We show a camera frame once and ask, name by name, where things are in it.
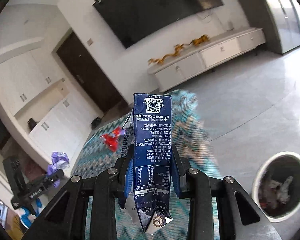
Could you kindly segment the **red snack wrapper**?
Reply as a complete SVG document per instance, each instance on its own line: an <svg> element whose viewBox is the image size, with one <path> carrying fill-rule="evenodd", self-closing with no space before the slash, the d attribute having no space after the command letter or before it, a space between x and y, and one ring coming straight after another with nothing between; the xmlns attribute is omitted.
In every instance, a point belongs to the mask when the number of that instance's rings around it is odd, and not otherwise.
<svg viewBox="0 0 300 240"><path fill-rule="evenodd" d="M119 138L123 133L123 129L121 127L117 127L112 132L101 135L100 139L111 150L111 152L116 152Z"/></svg>

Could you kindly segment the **wall mounted black television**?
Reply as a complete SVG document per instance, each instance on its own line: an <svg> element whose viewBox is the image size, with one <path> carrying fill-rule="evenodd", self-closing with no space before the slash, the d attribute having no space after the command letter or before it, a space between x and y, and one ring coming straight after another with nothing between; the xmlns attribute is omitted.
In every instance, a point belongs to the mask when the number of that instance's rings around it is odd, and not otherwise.
<svg viewBox="0 0 300 240"><path fill-rule="evenodd" d="M95 0L93 6L125 48L222 0Z"/></svg>

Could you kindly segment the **white TV cabinet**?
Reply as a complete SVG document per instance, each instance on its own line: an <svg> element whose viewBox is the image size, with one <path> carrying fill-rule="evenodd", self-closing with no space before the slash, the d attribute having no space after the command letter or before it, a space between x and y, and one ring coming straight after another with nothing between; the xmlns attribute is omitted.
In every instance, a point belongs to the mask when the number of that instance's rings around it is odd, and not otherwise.
<svg viewBox="0 0 300 240"><path fill-rule="evenodd" d="M263 29L243 28L210 38L208 42L181 51L177 57L167 58L163 64L148 68L155 77L159 91L165 92L220 64L254 50L266 42Z"/></svg>

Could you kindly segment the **purple snack wrapper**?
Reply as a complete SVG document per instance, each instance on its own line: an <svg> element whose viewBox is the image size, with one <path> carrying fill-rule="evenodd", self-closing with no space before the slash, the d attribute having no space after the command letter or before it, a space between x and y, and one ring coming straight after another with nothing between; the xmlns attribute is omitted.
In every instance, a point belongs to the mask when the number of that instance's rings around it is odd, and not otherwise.
<svg viewBox="0 0 300 240"><path fill-rule="evenodd" d="M64 169L70 167L70 160L64 152L53 152L51 154L52 163L47 167L46 187L59 187L64 176Z"/></svg>

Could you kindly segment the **zigzag patterned tablecloth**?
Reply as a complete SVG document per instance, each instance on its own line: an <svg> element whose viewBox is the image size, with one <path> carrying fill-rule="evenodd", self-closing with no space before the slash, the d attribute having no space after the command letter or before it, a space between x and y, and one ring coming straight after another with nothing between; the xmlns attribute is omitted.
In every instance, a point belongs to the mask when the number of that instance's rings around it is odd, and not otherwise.
<svg viewBox="0 0 300 240"><path fill-rule="evenodd" d="M189 160L192 167L204 172L207 176L221 178L219 167L213 156L210 137L203 128L197 114L197 98L186 90L174 90L172 97L172 141L176 144L180 156ZM102 135L122 127L128 115L110 122L93 131L92 136L83 146L74 167L73 174L82 178L99 175L106 168L113 167L116 160L127 154L128 145L132 142L131 128L119 139L115 152L102 140ZM170 224L153 235L143 233L138 225L118 205L115 206L116 228L118 239L186 239L189 220L189 199L179 199L175 192L170 194L170 213L173 220Z"/></svg>

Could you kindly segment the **grey steel refrigerator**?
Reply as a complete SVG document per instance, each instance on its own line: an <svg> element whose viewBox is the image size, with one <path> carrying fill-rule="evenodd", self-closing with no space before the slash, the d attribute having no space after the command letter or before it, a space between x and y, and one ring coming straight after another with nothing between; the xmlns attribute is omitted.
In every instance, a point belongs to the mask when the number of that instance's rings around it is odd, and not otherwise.
<svg viewBox="0 0 300 240"><path fill-rule="evenodd" d="M300 46L300 11L293 0L238 0L249 24L263 29L266 47L285 54Z"/></svg>

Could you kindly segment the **white round trash bin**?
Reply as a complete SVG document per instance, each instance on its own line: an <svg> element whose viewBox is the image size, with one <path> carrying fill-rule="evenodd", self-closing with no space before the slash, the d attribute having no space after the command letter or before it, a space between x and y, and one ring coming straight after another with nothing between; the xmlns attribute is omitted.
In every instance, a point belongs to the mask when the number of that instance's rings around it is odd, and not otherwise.
<svg viewBox="0 0 300 240"><path fill-rule="evenodd" d="M300 210L300 155L280 152L258 169L251 197L272 223L285 221Z"/></svg>

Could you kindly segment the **golden dragon figurine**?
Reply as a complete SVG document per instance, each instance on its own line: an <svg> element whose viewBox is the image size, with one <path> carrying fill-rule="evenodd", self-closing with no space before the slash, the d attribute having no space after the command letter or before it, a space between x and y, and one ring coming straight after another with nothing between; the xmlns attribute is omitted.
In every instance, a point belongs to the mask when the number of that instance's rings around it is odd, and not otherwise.
<svg viewBox="0 0 300 240"><path fill-rule="evenodd" d="M164 56L162 56L161 58L150 58L147 63L148 65L151 64L163 64L165 62L165 60L169 57L177 57L181 54L181 51L184 50L185 48L187 48L190 44L176 44L174 46L174 51L172 53L168 53Z"/></svg>

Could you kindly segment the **blue milk carton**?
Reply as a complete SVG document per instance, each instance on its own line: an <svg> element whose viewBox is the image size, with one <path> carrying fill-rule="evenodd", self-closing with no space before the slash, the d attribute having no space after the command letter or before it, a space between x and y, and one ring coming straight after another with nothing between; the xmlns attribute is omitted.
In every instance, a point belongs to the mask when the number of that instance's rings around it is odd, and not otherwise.
<svg viewBox="0 0 300 240"><path fill-rule="evenodd" d="M134 94L127 125L133 129L128 195L118 200L132 223L154 234L169 222L172 155L172 99L168 95Z"/></svg>

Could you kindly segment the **white wall cabinet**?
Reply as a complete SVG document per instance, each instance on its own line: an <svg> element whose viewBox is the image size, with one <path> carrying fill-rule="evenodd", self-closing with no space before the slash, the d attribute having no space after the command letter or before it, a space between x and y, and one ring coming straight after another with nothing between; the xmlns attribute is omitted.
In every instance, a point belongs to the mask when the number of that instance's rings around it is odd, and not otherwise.
<svg viewBox="0 0 300 240"><path fill-rule="evenodd" d="M0 63L0 117L42 168L52 152L74 166L102 114L54 53L38 48Z"/></svg>

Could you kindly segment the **golden tiger figurine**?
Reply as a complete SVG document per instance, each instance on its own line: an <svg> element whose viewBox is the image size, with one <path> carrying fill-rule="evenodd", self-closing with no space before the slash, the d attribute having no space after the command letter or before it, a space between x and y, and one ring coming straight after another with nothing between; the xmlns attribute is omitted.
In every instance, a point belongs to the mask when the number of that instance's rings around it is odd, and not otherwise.
<svg viewBox="0 0 300 240"><path fill-rule="evenodd" d="M195 47L200 46L202 43L208 42L210 38L207 35L202 35L199 38L193 39L189 45L193 45Z"/></svg>

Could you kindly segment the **dark brown entrance door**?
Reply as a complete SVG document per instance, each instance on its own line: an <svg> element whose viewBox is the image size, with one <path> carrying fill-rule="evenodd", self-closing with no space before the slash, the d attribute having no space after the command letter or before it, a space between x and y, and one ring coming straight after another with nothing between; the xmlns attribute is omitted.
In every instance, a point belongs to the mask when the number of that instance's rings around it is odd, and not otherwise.
<svg viewBox="0 0 300 240"><path fill-rule="evenodd" d="M74 32L69 34L56 53L102 112L106 113L115 106L119 109L128 107L125 99Z"/></svg>

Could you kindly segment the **wall light switch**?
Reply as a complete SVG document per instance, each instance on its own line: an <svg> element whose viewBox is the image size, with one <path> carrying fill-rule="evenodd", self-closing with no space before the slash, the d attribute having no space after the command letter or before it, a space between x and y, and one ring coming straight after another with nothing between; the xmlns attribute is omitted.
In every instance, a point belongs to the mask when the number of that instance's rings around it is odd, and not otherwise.
<svg viewBox="0 0 300 240"><path fill-rule="evenodd" d="M87 44L88 46L91 46L93 44L93 40L92 39L87 40Z"/></svg>

